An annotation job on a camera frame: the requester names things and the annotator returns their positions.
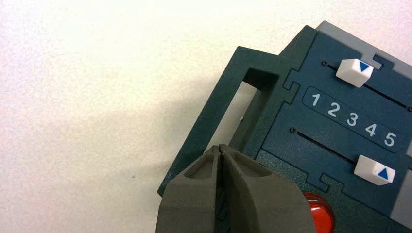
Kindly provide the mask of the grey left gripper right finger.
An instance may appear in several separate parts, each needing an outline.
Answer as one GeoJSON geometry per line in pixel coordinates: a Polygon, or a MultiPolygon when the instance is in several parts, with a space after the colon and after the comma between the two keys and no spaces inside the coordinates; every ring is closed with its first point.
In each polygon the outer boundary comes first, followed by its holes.
{"type": "Polygon", "coordinates": [[[221,144],[232,233],[314,233],[307,199],[295,182],[221,144]]]}

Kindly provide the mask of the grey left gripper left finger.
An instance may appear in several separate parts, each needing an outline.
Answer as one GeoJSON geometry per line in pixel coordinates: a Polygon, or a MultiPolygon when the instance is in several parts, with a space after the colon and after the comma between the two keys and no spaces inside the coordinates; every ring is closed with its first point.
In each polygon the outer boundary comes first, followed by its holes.
{"type": "Polygon", "coordinates": [[[212,146],[167,184],[158,209],[156,232],[215,231],[220,164],[219,146],[212,146]]]}

